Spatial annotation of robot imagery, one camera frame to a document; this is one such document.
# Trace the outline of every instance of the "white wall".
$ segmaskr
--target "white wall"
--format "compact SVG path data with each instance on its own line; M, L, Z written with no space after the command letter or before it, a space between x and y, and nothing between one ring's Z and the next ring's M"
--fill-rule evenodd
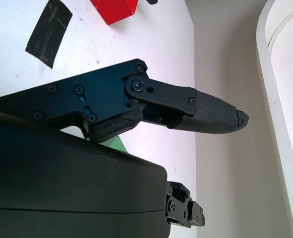
M260 82L293 227L293 0L268 0L257 26Z
M195 27L196 88L250 116L239 132L196 136L197 200L206 216L198 237L293 237L256 63L256 25L265 1L186 3Z

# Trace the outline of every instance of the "mounting hole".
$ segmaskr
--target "mounting hole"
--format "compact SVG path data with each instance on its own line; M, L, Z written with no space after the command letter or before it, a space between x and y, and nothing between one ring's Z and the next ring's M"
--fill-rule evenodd
M153 92L154 92L154 88L153 88L152 86L148 86L148 87L146 88L146 91L147 91L148 93L153 93Z

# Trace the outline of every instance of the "white curved panel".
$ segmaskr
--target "white curved panel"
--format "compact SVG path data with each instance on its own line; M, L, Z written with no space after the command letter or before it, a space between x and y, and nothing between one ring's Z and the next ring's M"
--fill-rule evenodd
M293 0L269 0L257 27L257 50L259 73L268 99L268 119L272 139L277 144L279 171L282 171L282 186L286 186L286 207L291 209L293 226L293 33L288 39L282 36L285 26L293 21Z

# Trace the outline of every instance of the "hex screw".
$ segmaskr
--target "hex screw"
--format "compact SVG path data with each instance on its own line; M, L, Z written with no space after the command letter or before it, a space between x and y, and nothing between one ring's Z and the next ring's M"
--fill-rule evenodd
M143 82L141 80L138 80L138 79L133 80L131 86L132 86L133 90L136 91L136 92L140 92L144 88Z
M90 113L86 116L86 120L89 123L94 123L97 120L97 117L93 113Z
M142 64L138 64L137 66L136 66L136 71L138 71L138 72L144 72L145 71L145 68L144 68L144 66L142 65Z
M55 84L49 84L46 88L47 92L53 94L56 93L58 91L58 87Z
M73 88L73 92L77 95L81 95L84 92L84 88L81 85L76 85Z
M32 114L33 120L42 120L45 118L45 114L42 111L35 111Z
M188 99L188 101L189 101L189 103L190 103L191 105L195 105L195 98L190 97L190 98Z

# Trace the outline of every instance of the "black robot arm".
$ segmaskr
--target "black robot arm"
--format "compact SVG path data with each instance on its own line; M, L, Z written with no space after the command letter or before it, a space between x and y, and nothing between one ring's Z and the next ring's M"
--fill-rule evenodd
M0 97L0 238L167 238L203 209L161 166L99 145L140 121L229 133L248 116L134 59ZM90 141L60 132L75 125Z

